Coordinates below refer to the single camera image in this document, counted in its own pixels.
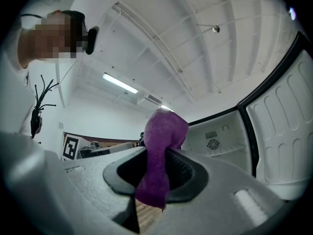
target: purple cloth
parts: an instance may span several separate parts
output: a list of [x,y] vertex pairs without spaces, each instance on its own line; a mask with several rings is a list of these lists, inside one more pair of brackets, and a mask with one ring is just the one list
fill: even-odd
[[156,110],[144,132],[147,148],[147,171],[136,188],[140,202],[163,209],[170,183],[165,170],[165,149],[180,149],[188,131],[188,123],[176,113]]

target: gray plastic housing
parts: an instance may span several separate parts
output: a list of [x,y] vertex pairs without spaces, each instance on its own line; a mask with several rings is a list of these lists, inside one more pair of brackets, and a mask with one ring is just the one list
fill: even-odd
[[[44,234],[134,234],[119,225],[134,212],[134,199],[116,194],[103,179],[103,171],[114,161],[145,152],[145,147],[61,162],[55,153],[42,151],[27,137],[1,133],[0,141],[4,183],[30,222]],[[234,193],[241,189],[251,193],[268,216],[283,206],[274,193],[237,167],[175,151],[201,164],[209,175],[208,183],[191,201],[167,204],[146,234],[261,234],[236,202]]]

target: wooden floor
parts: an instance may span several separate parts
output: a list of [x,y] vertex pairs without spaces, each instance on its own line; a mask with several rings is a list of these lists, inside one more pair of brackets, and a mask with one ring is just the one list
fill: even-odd
[[162,210],[147,206],[138,200],[135,201],[140,233],[142,234],[162,215]]

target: white ceiling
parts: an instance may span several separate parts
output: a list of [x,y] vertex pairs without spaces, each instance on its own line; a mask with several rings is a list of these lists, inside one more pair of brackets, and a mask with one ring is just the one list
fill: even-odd
[[[84,56],[77,84],[138,109],[137,100],[151,94],[175,111],[186,110],[270,72],[298,31],[281,0],[116,2],[98,18],[97,46]],[[199,24],[219,25],[220,32]],[[125,94],[102,79],[104,72],[139,92]]]

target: purple towel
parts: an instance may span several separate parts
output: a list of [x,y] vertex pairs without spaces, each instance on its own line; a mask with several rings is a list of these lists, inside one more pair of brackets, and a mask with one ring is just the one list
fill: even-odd
[[135,193],[136,199],[153,207],[165,207],[170,183],[165,170],[165,149],[180,149],[188,131],[188,123],[174,112],[156,110],[149,119],[144,142],[147,148],[147,171]]

